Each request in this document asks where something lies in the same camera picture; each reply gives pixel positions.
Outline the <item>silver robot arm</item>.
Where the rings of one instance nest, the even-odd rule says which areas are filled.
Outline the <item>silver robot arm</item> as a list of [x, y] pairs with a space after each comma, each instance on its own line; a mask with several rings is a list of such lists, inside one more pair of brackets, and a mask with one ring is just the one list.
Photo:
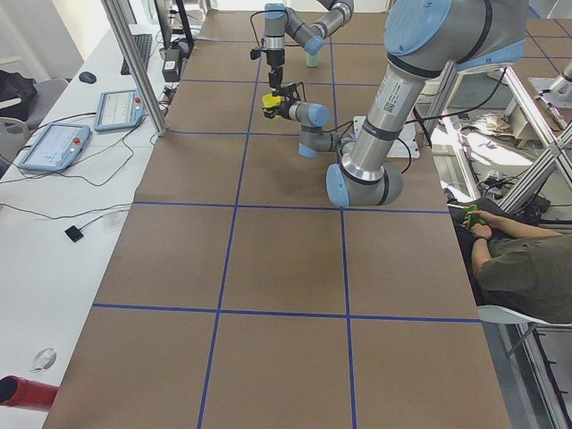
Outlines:
[[250, 56], [255, 59], [265, 53], [266, 63], [271, 67], [268, 79], [273, 96], [278, 96], [282, 88], [285, 36], [290, 36], [307, 54], [317, 55], [324, 41], [346, 25], [354, 14], [352, 0], [320, 1], [320, 4], [327, 13], [312, 24], [306, 24], [292, 8], [282, 3], [265, 5], [262, 46], [252, 49]]
[[429, 79], [449, 62], [458, 71], [489, 70], [518, 61], [525, 48], [526, 1], [399, 1], [386, 21], [383, 43], [388, 67], [374, 102], [355, 136], [323, 127], [325, 106], [300, 100], [296, 86], [282, 83], [286, 37], [310, 55], [319, 53], [326, 38], [347, 24], [351, 1], [325, 1], [324, 17], [307, 25], [284, 4], [265, 6], [262, 46], [251, 57], [265, 54], [271, 70], [271, 93], [264, 97], [265, 117], [282, 117], [301, 125], [299, 153], [315, 157], [336, 152], [327, 169], [326, 188], [336, 206], [380, 206], [395, 200], [403, 187], [400, 171], [387, 163], [393, 142]]

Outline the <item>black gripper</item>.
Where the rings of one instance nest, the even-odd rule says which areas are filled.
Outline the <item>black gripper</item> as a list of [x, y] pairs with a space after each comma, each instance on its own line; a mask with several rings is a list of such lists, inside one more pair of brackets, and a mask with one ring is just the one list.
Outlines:
[[277, 119], [279, 116], [285, 120], [292, 121], [293, 117], [290, 115], [290, 109], [293, 102], [289, 100], [282, 100], [280, 104], [274, 109], [263, 109], [264, 117], [267, 119]]
[[272, 68], [268, 73], [269, 87], [273, 96], [279, 96], [282, 90], [283, 65], [285, 64], [285, 50], [266, 49], [266, 62]]

